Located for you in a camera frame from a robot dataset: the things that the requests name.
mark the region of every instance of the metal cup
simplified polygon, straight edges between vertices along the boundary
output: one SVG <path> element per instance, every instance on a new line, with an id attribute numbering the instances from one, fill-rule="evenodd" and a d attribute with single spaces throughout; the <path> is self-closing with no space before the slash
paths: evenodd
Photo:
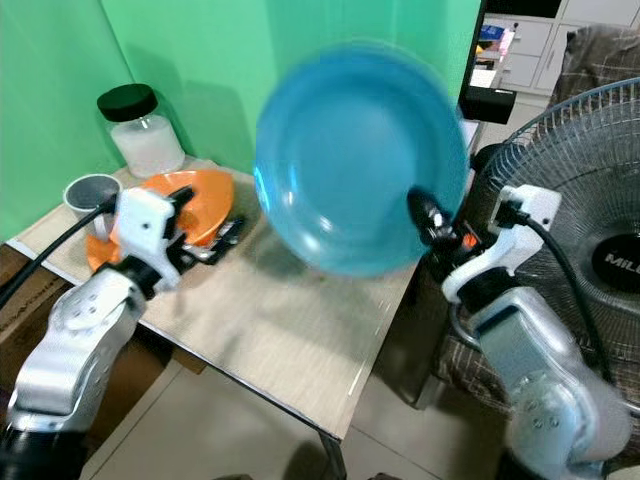
<path id="1" fill-rule="evenodd" d="M 78 220 L 91 213 L 98 205 L 108 200 L 114 193 L 122 191 L 118 179 L 103 173 L 94 173 L 80 177 L 69 184 L 62 194 L 65 205 L 71 209 Z M 114 216 L 111 213 L 99 215 L 85 229 L 103 242 L 109 241 L 113 229 Z"/>

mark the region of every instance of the fan grille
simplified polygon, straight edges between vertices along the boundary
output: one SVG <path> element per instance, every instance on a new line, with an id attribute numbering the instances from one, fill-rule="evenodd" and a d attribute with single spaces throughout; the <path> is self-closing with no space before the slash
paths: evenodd
<path id="1" fill-rule="evenodd" d="M 515 132 L 479 174 L 466 218 L 479 231 L 505 185 L 562 194 L 551 228 L 578 274 L 612 356 L 640 363 L 640 294 L 594 273 L 593 250 L 622 233 L 640 234 L 640 79 L 563 102 Z M 535 287 L 585 347 L 587 334 L 562 270 L 544 248 L 516 272 Z"/>

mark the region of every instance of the orange bowl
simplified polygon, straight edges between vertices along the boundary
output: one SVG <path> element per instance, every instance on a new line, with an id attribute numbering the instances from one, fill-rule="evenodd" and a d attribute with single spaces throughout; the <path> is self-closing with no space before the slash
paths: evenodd
<path id="1" fill-rule="evenodd" d="M 193 188 L 195 196 L 182 209 L 178 227 L 186 232 L 187 243 L 204 246 L 213 240 L 231 210 L 231 174 L 219 170 L 186 170 L 155 175 L 140 186 L 166 196 L 187 185 Z M 106 243 L 87 236 L 87 259 L 94 271 L 105 262 L 117 261 L 118 250 L 113 234 L 111 241 Z"/>

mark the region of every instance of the blue bowl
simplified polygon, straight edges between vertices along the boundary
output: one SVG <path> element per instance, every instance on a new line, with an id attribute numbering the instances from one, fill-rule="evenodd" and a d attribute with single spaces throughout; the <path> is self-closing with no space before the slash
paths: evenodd
<path id="1" fill-rule="evenodd" d="M 260 204 L 291 250 L 327 272 L 372 276 L 427 249 L 406 195 L 455 214 L 468 175 L 459 118 L 430 71 L 383 48 L 348 47 L 287 77 L 258 121 Z"/>

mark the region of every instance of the black cable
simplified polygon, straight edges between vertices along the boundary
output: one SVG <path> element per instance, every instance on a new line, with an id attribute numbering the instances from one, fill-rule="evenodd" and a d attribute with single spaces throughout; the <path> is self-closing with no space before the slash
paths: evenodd
<path id="1" fill-rule="evenodd" d="M 78 222 L 69 228 L 66 232 L 60 235 L 56 240 L 51 243 L 40 255 L 33 259 L 30 263 L 24 266 L 14 277 L 9 280 L 3 290 L 0 293 L 0 310 L 4 308 L 9 299 L 14 293 L 22 286 L 22 284 L 29 278 L 33 272 L 46 260 L 46 258 L 53 253 L 64 242 L 69 240 L 75 233 L 81 230 L 85 225 L 91 223 L 98 215 L 103 213 L 113 213 L 115 211 L 116 195 L 113 195 L 109 200 L 100 204 L 95 210 L 87 214 L 87 216 L 78 220 Z"/>
<path id="2" fill-rule="evenodd" d="M 587 334 L 589 335 L 589 339 L 593 344 L 596 356 L 598 357 L 598 361 L 600 362 L 600 368 L 602 369 L 602 378 L 604 378 L 604 380 L 608 383 L 614 384 L 613 375 L 611 373 L 611 366 L 609 365 L 609 358 L 607 357 L 607 352 L 604 348 L 602 337 L 598 332 L 598 327 L 596 326 L 596 322 L 593 319 L 593 315 L 591 315 L 589 305 L 587 304 L 584 293 L 580 288 L 580 285 L 578 284 L 576 272 L 573 270 L 569 259 L 565 255 L 560 244 L 556 242 L 553 236 L 551 236 L 551 234 L 547 230 L 545 230 L 542 225 L 540 225 L 528 215 L 524 218 L 522 216 L 519 216 L 518 218 L 518 223 L 531 228 L 544 241 L 553 256 L 556 258 L 558 264 L 560 265 L 560 268 L 562 268 L 562 271 L 564 272 L 564 275 L 569 282 L 569 286 L 573 291 L 578 310 L 580 310 L 580 314 L 582 315 L 582 319 L 584 320 L 585 327 L 587 328 Z"/>

